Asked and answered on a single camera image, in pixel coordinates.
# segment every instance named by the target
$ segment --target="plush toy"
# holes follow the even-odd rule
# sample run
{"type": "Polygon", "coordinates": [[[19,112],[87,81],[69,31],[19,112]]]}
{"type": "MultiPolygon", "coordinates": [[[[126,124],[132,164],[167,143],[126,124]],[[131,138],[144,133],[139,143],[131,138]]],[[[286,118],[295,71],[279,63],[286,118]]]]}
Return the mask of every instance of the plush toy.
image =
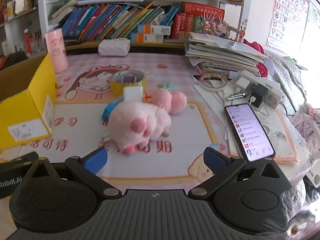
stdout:
{"type": "Polygon", "coordinates": [[[171,126],[164,108],[142,102],[122,102],[111,112],[108,121],[110,138],[119,150],[132,155],[135,147],[145,147],[157,140],[171,126]]]}
{"type": "Polygon", "coordinates": [[[187,106],[187,97],[184,93],[159,88],[151,95],[150,103],[158,107],[163,107],[168,114],[176,114],[187,106]]]}

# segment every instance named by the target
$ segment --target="power strip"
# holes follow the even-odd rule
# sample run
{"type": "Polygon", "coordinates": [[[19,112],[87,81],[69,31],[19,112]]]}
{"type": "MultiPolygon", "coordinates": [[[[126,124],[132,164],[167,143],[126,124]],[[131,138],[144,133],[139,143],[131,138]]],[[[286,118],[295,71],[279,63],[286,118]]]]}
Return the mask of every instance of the power strip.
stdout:
{"type": "Polygon", "coordinates": [[[266,104],[272,106],[273,108],[276,108],[279,105],[281,98],[283,96],[283,92],[281,90],[270,86],[263,79],[256,77],[255,75],[253,75],[252,73],[250,73],[249,71],[246,71],[246,70],[242,70],[241,72],[239,72],[239,74],[236,78],[236,81],[240,77],[244,77],[250,81],[250,85],[247,88],[247,90],[250,92],[252,92],[258,84],[261,84],[261,85],[265,86],[266,88],[268,88],[268,93],[264,96],[263,101],[266,104]]]}

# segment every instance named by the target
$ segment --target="tissue box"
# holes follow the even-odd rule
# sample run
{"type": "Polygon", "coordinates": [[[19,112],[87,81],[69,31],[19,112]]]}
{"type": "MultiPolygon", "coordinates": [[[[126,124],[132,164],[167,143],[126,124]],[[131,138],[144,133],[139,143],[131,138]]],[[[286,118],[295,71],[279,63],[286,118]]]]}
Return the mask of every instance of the tissue box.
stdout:
{"type": "Polygon", "coordinates": [[[103,40],[98,47],[101,56],[126,56],[130,49],[130,40],[103,40]]]}
{"type": "Polygon", "coordinates": [[[0,71],[0,149],[51,136],[57,81],[50,56],[0,71]]]}

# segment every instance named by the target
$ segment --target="smartphone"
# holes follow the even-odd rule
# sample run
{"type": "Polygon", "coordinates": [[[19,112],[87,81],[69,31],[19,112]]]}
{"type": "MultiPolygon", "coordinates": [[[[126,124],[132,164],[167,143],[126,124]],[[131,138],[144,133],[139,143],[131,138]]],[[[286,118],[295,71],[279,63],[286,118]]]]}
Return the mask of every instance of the smartphone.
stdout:
{"type": "Polygon", "coordinates": [[[249,104],[226,106],[224,111],[243,158],[253,162],[265,157],[275,157],[276,152],[249,104]]]}

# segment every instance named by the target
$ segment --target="alphabet poster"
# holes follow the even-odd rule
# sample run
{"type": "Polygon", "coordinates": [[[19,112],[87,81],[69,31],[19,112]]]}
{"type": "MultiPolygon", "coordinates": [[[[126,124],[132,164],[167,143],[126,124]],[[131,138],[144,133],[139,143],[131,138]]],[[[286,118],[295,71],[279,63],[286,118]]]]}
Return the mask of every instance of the alphabet poster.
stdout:
{"type": "Polygon", "coordinates": [[[276,0],[267,46],[296,56],[302,42],[309,0],[276,0]]]}

